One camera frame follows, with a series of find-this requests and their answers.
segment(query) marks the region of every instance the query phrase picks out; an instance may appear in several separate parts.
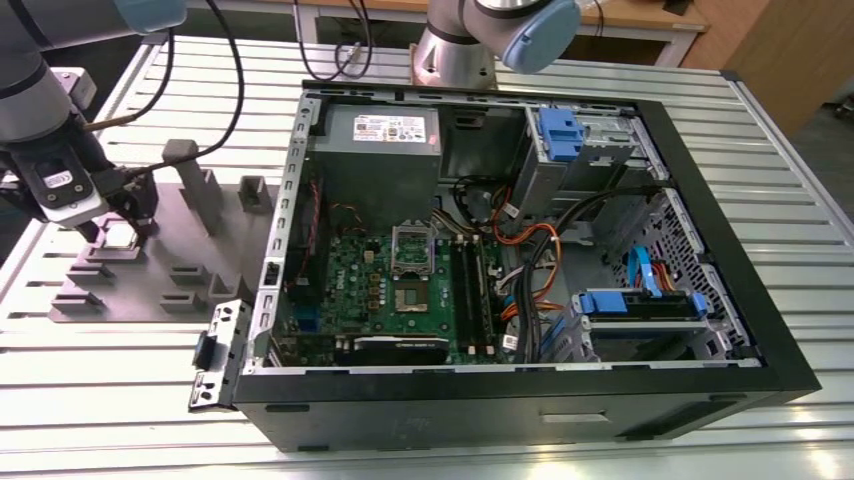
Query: table leg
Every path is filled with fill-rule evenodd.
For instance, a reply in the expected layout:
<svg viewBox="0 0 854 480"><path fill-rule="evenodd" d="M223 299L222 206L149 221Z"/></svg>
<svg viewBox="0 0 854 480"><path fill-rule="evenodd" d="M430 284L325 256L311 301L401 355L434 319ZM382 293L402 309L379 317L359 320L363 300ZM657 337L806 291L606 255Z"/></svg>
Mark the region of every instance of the table leg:
<svg viewBox="0 0 854 480"><path fill-rule="evenodd" d="M682 59L692 49L694 39L697 38L697 32L673 32L673 38L658 56L656 61L657 67L678 67L682 64Z"/></svg>
<svg viewBox="0 0 854 480"><path fill-rule="evenodd" d="M318 41L318 17L319 8L314 5L299 5L299 18L297 7L294 7L294 21L299 21L299 36L303 43L321 43Z"/></svg>

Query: metal workbench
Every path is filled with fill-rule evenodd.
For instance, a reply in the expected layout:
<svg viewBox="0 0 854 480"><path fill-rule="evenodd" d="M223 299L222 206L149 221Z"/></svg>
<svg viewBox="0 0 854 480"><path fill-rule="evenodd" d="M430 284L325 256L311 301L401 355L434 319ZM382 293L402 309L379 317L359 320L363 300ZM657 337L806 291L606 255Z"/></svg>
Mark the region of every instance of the metal workbench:
<svg viewBox="0 0 854 480"><path fill-rule="evenodd" d="M246 114L205 157L221 183L278 183L306 78L293 44L241 42ZM154 93L166 49L143 46L102 117ZM331 47L310 48L330 71ZM379 50L366 81L407 82L409 52ZM215 141L237 76L223 40L179 38L167 95L102 141L114 161L159 161L165 142ZM35 224L0 275L0 472L106 470L121 478L852 478L854 477L854 229L752 95L717 72L558 62L536 76L499 69L501 88L664 102L721 201L824 390L738 414L672 442L283 454L242 414L190 415L198 324L54 324L50 301L82 247ZM158 172L159 181L174 179Z"/></svg>

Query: metal bracket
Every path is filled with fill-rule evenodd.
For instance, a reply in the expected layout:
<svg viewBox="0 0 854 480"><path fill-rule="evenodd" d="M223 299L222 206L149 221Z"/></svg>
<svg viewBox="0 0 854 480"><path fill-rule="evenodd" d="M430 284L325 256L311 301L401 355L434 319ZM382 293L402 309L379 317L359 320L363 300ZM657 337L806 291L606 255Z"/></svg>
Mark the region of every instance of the metal bracket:
<svg viewBox="0 0 854 480"><path fill-rule="evenodd" d="M253 308L242 300L218 305L193 360L199 372L190 395L191 413L237 410L233 399L251 319Z"/></svg>

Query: blue tab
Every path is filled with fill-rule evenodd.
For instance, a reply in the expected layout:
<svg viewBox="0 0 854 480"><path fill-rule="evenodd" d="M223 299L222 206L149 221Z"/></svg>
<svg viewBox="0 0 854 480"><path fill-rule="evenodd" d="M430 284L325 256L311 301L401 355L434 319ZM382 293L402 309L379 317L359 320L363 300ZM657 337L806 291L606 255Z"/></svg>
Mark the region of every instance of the blue tab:
<svg viewBox="0 0 854 480"><path fill-rule="evenodd" d="M656 283L656 274L653 273L653 261L650 260L650 252L648 252L646 247L642 246L634 247L632 249L632 253L629 254L629 265L626 267L626 274L629 275L629 278L626 280L630 287L633 287L636 284L636 276L638 275L638 270L641 270L644 287L650 291L654 297L661 297L662 291L658 288L658 283Z"/></svg>
<svg viewBox="0 0 854 480"><path fill-rule="evenodd" d="M564 108L541 108L540 128L549 146L549 160L576 160L585 145L585 127L578 123L576 113Z"/></svg>
<svg viewBox="0 0 854 480"><path fill-rule="evenodd" d="M597 305L593 302L593 297L590 296L589 293L580 295L578 299L581 300L581 303L582 303L582 313L593 313L597 311Z"/></svg>
<svg viewBox="0 0 854 480"><path fill-rule="evenodd" d="M598 313L626 313L626 300L622 292L589 292L597 305Z"/></svg>
<svg viewBox="0 0 854 480"><path fill-rule="evenodd" d="M582 313L626 313L626 300L622 292L588 292L580 295Z"/></svg>
<svg viewBox="0 0 854 480"><path fill-rule="evenodd" d="M692 301L694 302L697 315L701 317L705 317L706 314L709 313L709 304L706 303L706 296L700 292L694 292L692 294Z"/></svg>

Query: black cable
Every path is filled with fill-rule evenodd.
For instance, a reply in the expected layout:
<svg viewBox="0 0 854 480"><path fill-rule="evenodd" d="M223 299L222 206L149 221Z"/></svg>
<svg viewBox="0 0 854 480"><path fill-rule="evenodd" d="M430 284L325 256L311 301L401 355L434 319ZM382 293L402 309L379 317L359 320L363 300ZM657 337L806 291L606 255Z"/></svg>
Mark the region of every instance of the black cable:
<svg viewBox="0 0 854 480"><path fill-rule="evenodd" d="M155 92L154 97L151 97L151 100L149 100L146 106L133 114L113 118L110 120L105 120L102 122L87 124L83 127L87 132L98 132L99 130L105 130L110 127L127 125L129 123L139 120L143 115L146 115L151 111L151 109L155 108L155 105L161 101L161 98L163 97L163 94L166 92L166 87L170 85L170 80L173 79L173 70L175 67L175 29L173 28L170 28L167 31L167 41L170 45L170 52L167 53L166 57L166 71L163 72L163 80L161 80L161 86L158 87L158 91Z"/></svg>
<svg viewBox="0 0 854 480"><path fill-rule="evenodd" d="M479 222L474 215L471 214L471 210L469 210L469 205L466 205L466 187L474 185L495 185L507 183L507 179L495 177L493 175L465 175L457 179L454 182L454 186L451 187L451 198L454 199L454 206L459 211L461 216L469 223L469 225L474 228L493 226L493 222Z"/></svg>
<svg viewBox="0 0 854 480"><path fill-rule="evenodd" d="M593 210L604 201L609 200L610 198L625 195L650 196L660 193L661 191L662 187L658 185L644 185L641 187L617 188L585 198L576 205L573 205L573 207L564 213L564 215L556 222L556 230L558 232L558 235L564 233L564 230L566 230L573 222L576 222L590 210ZM532 287L534 278L534 266L540 262L540 259L546 252L549 242L549 236L544 237L538 242L534 253L532 254L528 262L525 262L525 268L522 270L522 274L519 275L519 279L517 280L519 291L515 293L515 299L517 307L519 309L519 325L526 323L530 326L532 332L534 332L534 329L540 329L540 316L537 314L534 292ZM534 343L534 347L532 350L538 348L540 346L537 345L537 343ZM532 360L529 360L530 362L537 362L540 360L540 351L534 350L529 352L529 358L532 358Z"/></svg>
<svg viewBox="0 0 854 480"><path fill-rule="evenodd" d="M229 22L226 21L223 12L217 6L217 3L214 2L214 0L206 0L206 2L209 4L209 7L211 8L211 11L214 12L214 16L217 17L217 20L219 21L221 27L223 28L223 32L226 33L226 38L229 39L229 46L231 47L231 56L234 57L234 60L235 60L235 70L238 73L238 104L235 105L235 112L231 117L231 123L229 124L229 127L226 128L226 133L223 133L223 136L219 139L219 141L214 145L211 145L209 148L206 148L205 150L202 150L199 153L194 155L189 155L173 161L162 162L155 165L149 165L147 167L131 169L131 171L129 172L131 178L145 175L147 173L151 173L155 170L161 170L162 168L173 167L182 163L191 162L193 160L197 160L198 158L202 158L206 155L210 155L217 150L219 150L223 147L223 145L226 145L226 142L231 138L231 135L235 132L235 129L238 128L238 120L241 120L241 115L243 114L243 102L246 100L246 78L245 78L245 72L243 72L243 61L241 60L241 51L238 50L238 41L231 31L231 27L229 26Z"/></svg>
<svg viewBox="0 0 854 480"><path fill-rule="evenodd" d="M597 4L597 9L600 10L600 19L597 21L597 34L596 36L602 38L605 36L605 10L602 10L602 4L600 0L593 0Z"/></svg>
<svg viewBox="0 0 854 480"><path fill-rule="evenodd" d="M331 82L333 80L335 80L338 77L341 77L342 75L353 78L353 79L359 79L362 78L367 71L369 68L371 66L371 60L374 59L374 39L373 39L373 32L371 32L371 18L369 16L369 9L365 5L365 0L358 0L359 1L359 6L357 7L357 3L354 2L354 0L350 0L350 6L353 7L354 11L357 12L357 17L359 17L359 21L362 22L362 25L365 27L365 36L366 36L366 42L369 44L369 57L365 61L365 64L362 65L362 71L357 74L349 74L347 72L345 72L345 69L350 66L350 62L353 60L353 56L350 58L347 58L347 60L345 60L343 63L341 63L341 59L339 59L339 55L341 55L341 51L342 48L345 47L343 43L339 43L338 45L335 45L335 51L334 51L334 56L335 56L335 68L337 71L333 75L330 75L329 77L322 77L321 75L318 75L315 73L315 71L311 69L311 65L309 63L309 55L306 54L306 44L303 42L303 24L301 21L301 14L299 14L299 0L294 0L294 16L297 17L297 44L299 45L299 53L301 53L301 57L303 60L303 66L306 67L306 71L309 72L309 75L311 75L311 78L314 78L318 81L322 82Z"/></svg>
<svg viewBox="0 0 854 480"><path fill-rule="evenodd" d="M158 104L158 101L161 100L161 97L163 97L163 93L166 92L166 87L170 84L170 80L173 79L173 70L175 67L175 29L170 28L169 32L169 45L170 45L170 53L167 53L166 56L166 71L163 72L163 80L161 81L161 86L158 87L158 91L155 92L155 96L151 97L151 100L149 101L149 104L139 109L138 112L134 113L134 115L131 115L134 117L134 120L138 120L143 115L146 115L153 108L155 108L155 105Z"/></svg>
<svg viewBox="0 0 854 480"><path fill-rule="evenodd" d="M347 58L347 60L345 60L345 63L342 63L341 51L343 48L343 42L339 42L338 45L335 45L334 59L335 59L335 68L338 68L338 71L342 72L342 75L345 75L350 79L358 80L362 77L365 77L365 74L369 72L369 67L371 66L371 59L374 56L374 44L377 42L374 39L374 32L371 28L371 19L367 16L369 11L367 11L367 8L365 7L365 0L359 0L362 11L359 11L359 7L357 7L354 0L349 0L349 1L350 1L350 6L353 7L353 10L357 12L357 17L359 17L359 22L362 23L362 26L365 28L365 39L366 39L365 41L369 44L369 58L367 58L367 61L365 62L365 65L362 65L362 71L359 73L357 73L355 75L347 73L345 69L347 68L347 65L353 60L353 55Z"/></svg>

